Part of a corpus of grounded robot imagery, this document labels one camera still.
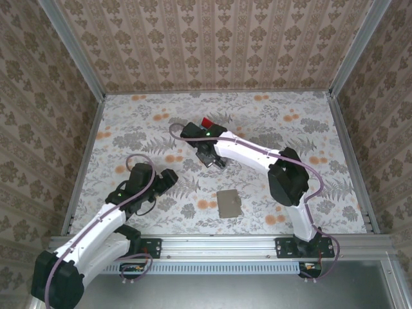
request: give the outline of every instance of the aluminum frame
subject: aluminum frame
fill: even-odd
[[[330,85],[330,90],[334,95],[338,95],[341,91],[390,3],[391,0],[376,0],[372,3],[365,20],[363,20],[352,45]]]
[[[341,108],[335,95],[328,97],[330,111],[332,113],[333,121],[335,122],[336,132],[339,140],[341,141],[342,151],[346,159],[351,181],[353,182],[353,188],[355,190],[356,197],[360,206],[367,212],[367,216],[370,219],[372,226],[372,232],[379,234],[380,229],[378,221],[376,220],[375,213],[373,212],[372,204],[369,199],[368,192],[366,190],[365,183],[363,181],[361,169],[359,168],[358,161],[353,150],[352,143],[349,138],[348,130],[345,126],[345,121],[342,116]]]
[[[278,259],[275,239],[291,235],[149,235],[143,238],[161,238],[162,253],[158,264],[192,262],[287,262],[315,261],[316,259]],[[339,261],[380,261],[396,309],[412,308],[410,294],[397,261],[389,235],[386,234],[336,234],[341,246]],[[52,237],[50,249],[54,250],[73,236]]]
[[[88,142],[86,144],[86,148],[84,149],[84,154],[82,158],[82,163],[80,164],[79,173],[77,174],[75,186],[73,188],[73,192],[71,194],[69,206],[67,208],[66,217],[64,218],[64,223],[61,230],[61,235],[67,235],[69,232],[69,228],[71,225],[71,221],[73,219],[74,213],[76,211],[77,204],[79,203],[80,194],[82,192],[84,178],[86,177],[86,173],[88,171],[88,165],[91,157],[91,152],[93,151],[93,145],[95,144],[96,136],[98,127],[100,125],[100,121],[103,117],[103,111],[105,102],[101,102],[97,106],[96,115],[93,120],[93,124],[91,125],[90,134],[88,138]]]
[[[86,54],[83,52],[81,45],[73,35],[70,26],[64,18],[64,14],[60,11],[56,1],[39,0],[44,12],[49,17],[51,24],[59,34],[60,39],[64,43],[67,51],[74,60],[79,71],[82,73],[84,80],[89,85],[91,92],[97,99],[97,102],[101,103],[104,100],[104,86],[99,81],[95,72],[90,65]]]

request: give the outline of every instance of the floral wallpaper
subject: floral wallpaper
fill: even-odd
[[[0,1],[0,308],[58,235],[97,102],[37,1]]]
[[[393,0],[338,97],[380,228],[412,283],[412,1]]]
[[[290,218],[271,197],[266,174],[233,161],[224,171],[208,169],[189,144],[170,136],[170,124],[199,124],[203,117],[259,145],[295,149],[325,181],[323,195],[310,205],[315,222],[331,233],[366,232],[325,92],[196,92],[106,97],[71,233],[129,178],[126,156],[144,153],[158,173],[170,168],[179,180],[152,212],[128,221],[143,234],[291,234]],[[319,186],[313,175],[309,186],[311,192]],[[229,189],[238,190],[243,214],[221,219],[216,193]],[[144,203],[140,212],[149,208]]]
[[[373,0],[58,0],[107,93],[327,89]]]

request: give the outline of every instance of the table surface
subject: table surface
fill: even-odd
[[[158,173],[170,168],[179,176],[152,212],[127,222],[142,234],[293,233],[285,207],[270,196],[267,175],[237,162],[208,169],[192,147],[168,134],[174,122],[200,124],[203,117],[259,145],[295,149],[325,182],[322,196],[310,202],[315,223],[330,233],[366,232],[325,92],[108,95],[105,103],[71,233],[129,178],[125,159],[132,153],[149,155]],[[314,175],[309,186],[310,192],[319,186]],[[216,192],[228,189],[238,190],[243,215],[220,219]]]

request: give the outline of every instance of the white arm segment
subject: white arm segment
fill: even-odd
[[[113,233],[97,249],[91,257],[91,261],[83,264],[83,269],[78,268],[80,274],[84,275],[83,286],[86,288],[89,283],[99,275],[108,265],[124,256],[129,250],[130,240],[124,235]]]
[[[256,145],[248,140],[244,140],[237,135],[233,134],[230,131],[223,132],[219,137],[228,137],[237,140],[241,140],[244,143],[249,145],[253,145],[254,147],[262,149],[265,154],[259,153],[255,150],[251,150],[250,148],[236,144],[234,142],[227,142],[225,140],[218,140],[218,142],[214,145],[214,150],[216,151],[218,156],[222,156],[224,158],[233,159],[238,161],[242,164],[250,166],[251,168],[266,174],[269,171],[269,165],[275,164],[277,158],[268,157],[267,153],[275,153],[279,154],[279,150],[265,148],[259,145]]]
[[[61,257],[63,253],[71,246],[71,244],[79,238],[79,236],[95,221],[100,220],[103,215],[110,208],[115,205],[112,203],[104,204],[96,216],[79,232],[75,237],[65,243],[56,250],[57,257]],[[76,245],[72,252],[70,252],[64,260],[66,262],[74,261],[77,269],[85,269],[96,250],[103,244],[108,236],[113,233],[118,227],[121,227],[126,222],[126,215],[124,211],[116,209],[105,218],[101,220],[90,232],[88,232],[83,239]]]
[[[286,207],[294,227],[294,234],[301,240],[309,242],[316,235],[316,230],[310,223],[308,213],[304,207],[303,196],[298,206]]]
[[[246,146],[236,144],[234,142],[227,142],[224,140],[218,140],[218,142],[214,145],[214,149],[217,155],[222,156],[224,158],[233,159],[238,161],[242,164],[250,166],[251,168],[263,173],[267,174],[269,171],[269,165],[275,164],[277,158],[272,158],[267,156],[267,153],[275,153],[279,154],[279,150],[276,149],[268,149],[259,145],[256,145],[248,140],[244,140],[230,131],[224,132],[220,135],[220,137],[228,137],[237,140],[241,140],[247,144],[253,145],[254,147],[262,149],[265,154],[259,153],[255,150],[252,150]],[[292,220],[292,225],[294,227],[294,234],[296,237],[300,238],[304,241],[310,241],[316,235],[316,230],[312,227],[308,213],[304,207],[303,203],[303,196],[298,206],[289,206],[286,207],[290,219]]]

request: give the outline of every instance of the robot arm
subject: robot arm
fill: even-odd
[[[305,255],[308,247],[315,247],[314,242],[318,241],[321,236],[312,227],[303,203],[303,196],[309,189],[308,173],[304,167],[268,155],[274,153],[300,161],[293,149],[289,147],[284,151],[267,149],[236,136],[206,118],[203,119],[202,127],[189,122],[180,136],[182,138],[223,137],[235,140],[235,142],[213,140],[188,141],[188,143],[198,149],[196,155],[207,167],[214,164],[223,169],[226,165],[226,158],[228,158],[267,174],[270,194],[275,201],[286,206],[294,227],[294,237],[299,251]]]
[[[55,252],[43,251],[35,262],[32,295],[44,301],[46,282],[53,266],[70,248],[54,273],[51,281],[49,301],[54,308],[74,308],[85,288],[110,263],[122,256],[142,253],[140,232],[124,223],[138,210],[143,202],[154,201],[170,189],[178,180],[173,170],[166,169],[154,177],[151,186],[137,199],[121,206],[109,214],[121,202],[140,192],[151,178],[149,164],[136,164],[129,180],[122,182],[106,198],[96,216],[72,239]]]

